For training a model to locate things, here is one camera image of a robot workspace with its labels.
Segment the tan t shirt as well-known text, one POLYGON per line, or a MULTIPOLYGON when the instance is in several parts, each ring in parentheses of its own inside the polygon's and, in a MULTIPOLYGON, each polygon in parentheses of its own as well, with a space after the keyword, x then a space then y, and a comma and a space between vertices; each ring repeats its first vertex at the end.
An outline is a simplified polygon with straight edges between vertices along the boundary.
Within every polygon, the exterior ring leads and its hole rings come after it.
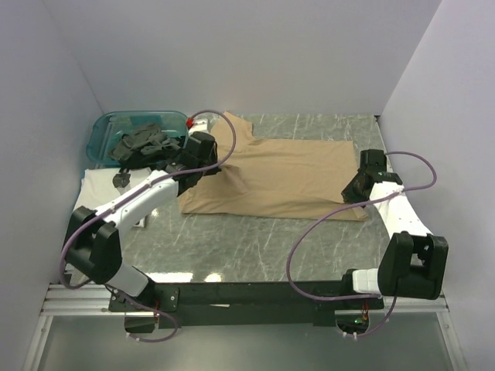
POLYGON ((211 134, 227 161, 179 197, 183 214, 317 220, 343 205, 357 172, 351 141, 256 138, 252 123, 231 113, 211 134))

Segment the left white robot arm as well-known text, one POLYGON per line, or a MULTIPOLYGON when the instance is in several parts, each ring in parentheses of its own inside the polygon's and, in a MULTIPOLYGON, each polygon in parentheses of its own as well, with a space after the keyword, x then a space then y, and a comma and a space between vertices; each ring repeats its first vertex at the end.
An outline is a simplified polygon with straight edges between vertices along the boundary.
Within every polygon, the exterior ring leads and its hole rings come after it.
POLYGON ((123 261, 121 238, 160 204, 182 195, 205 175, 218 172, 219 164, 215 138, 195 132, 175 161, 167 161, 163 169, 152 171, 136 187, 96 209, 75 209, 60 255, 60 283, 73 290, 82 286, 71 286, 63 278, 70 264, 89 281, 126 294, 136 310, 150 308, 155 300, 155 282, 123 261))

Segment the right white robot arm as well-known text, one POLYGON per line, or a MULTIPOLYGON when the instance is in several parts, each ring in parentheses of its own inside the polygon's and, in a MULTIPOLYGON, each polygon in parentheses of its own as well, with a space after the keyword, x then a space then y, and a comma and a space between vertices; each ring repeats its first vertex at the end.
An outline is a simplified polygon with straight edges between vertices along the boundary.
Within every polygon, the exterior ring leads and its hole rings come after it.
POLYGON ((403 154, 423 161, 432 181, 407 187, 388 170, 384 151, 367 149, 360 153, 357 174, 342 191, 348 204, 373 206, 389 236, 379 267, 349 269, 343 275, 340 301, 348 308, 359 307, 367 295, 435 300, 441 294, 449 244, 426 227, 407 197, 408 192, 433 187, 437 174, 422 156, 403 154))

